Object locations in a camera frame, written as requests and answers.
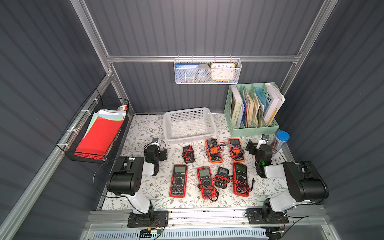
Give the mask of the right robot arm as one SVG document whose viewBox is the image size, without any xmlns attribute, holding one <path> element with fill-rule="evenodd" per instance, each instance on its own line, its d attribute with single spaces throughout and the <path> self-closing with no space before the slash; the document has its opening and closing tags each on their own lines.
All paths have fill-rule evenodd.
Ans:
<svg viewBox="0 0 384 240">
<path fill-rule="evenodd" d="M 246 151 L 255 157 L 257 174 L 262 179 L 284 179 L 287 189 L 271 195 L 263 203 L 259 216 L 282 215 L 300 205 L 313 205 L 329 197 L 329 189 L 312 162 L 283 162 L 272 164 L 273 148 L 266 138 L 258 144 L 248 141 Z"/>
</svg>

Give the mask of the red multimeter with wound leads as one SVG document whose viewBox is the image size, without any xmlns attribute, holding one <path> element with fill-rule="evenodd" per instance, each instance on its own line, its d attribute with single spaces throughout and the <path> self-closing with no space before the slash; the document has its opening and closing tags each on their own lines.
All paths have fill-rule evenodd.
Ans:
<svg viewBox="0 0 384 240">
<path fill-rule="evenodd" d="M 213 176 L 210 167 L 202 167 L 197 169 L 199 184 L 198 188 L 202 193 L 204 200 L 208 199 L 213 203 L 219 198 L 219 191 L 214 186 Z"/>
</svg>

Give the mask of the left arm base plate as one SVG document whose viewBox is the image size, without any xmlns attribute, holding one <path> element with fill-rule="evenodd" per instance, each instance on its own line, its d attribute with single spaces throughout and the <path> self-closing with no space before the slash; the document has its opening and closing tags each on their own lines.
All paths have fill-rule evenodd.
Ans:
<svg viewBox="0 0 384 240">
<path fill-rule="evenodd" d="M 155 228 L 167 227 L 169 220 L 168 211 L 154 211 L 145 215 L 130 213 L 128 219 L 128 228 Z"/>
</svg>

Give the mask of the orange multimeter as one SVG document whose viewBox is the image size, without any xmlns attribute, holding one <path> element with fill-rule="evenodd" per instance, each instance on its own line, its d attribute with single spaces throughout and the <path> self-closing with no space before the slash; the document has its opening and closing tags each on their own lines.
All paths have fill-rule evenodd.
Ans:
<svg viewBox="0 0 384 240">
<path fill-rule="evenodd" d="M 229 139 L 230 144 L 230 155 L 232 160 L 235 163 L 243 163 L 245 161 L 245 151 L 242 148 L 242 144 L 240 139 L 237 138 L 231 138 Z"/>
<path fill-rule="evenodd" d="M 217 139 L 206 140 L 205 153 L 212 164 L 219 164 L 223 162 L 222 148 Z"/>
</svg>

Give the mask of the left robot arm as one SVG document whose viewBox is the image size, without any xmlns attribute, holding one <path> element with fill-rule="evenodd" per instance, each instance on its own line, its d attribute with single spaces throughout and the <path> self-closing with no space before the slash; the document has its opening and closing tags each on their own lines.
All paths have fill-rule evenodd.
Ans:
<svg viewBox="0 0 384 240">
<path fill-rule="evenodd" d="M 116 198 L 126 198 L 132 207 L 132 212 L 138 217 L 151 218 L 153 205 L 141 191 L 143 176 L 156 176 L 160 162 L 168 158 L 167 145 L 161 149 L 164 140 L 153 138 L 144 146 L 143 157 L 119 157 L 116 159 L 112 172 L 107 181 L 107 191 Z"/>
</svg>

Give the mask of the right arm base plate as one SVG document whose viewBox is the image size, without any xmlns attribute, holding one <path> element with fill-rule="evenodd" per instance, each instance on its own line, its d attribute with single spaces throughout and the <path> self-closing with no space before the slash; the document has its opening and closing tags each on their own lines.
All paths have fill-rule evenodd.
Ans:
<svg viewBox="0 0 384 240">
<path fill-rule="evenodd" d="M 275 213 L 262 208 L 248 208 L 245 217 L 251 225 L 288 224 L 289 219 L 283 213 Z"/>
</svg>

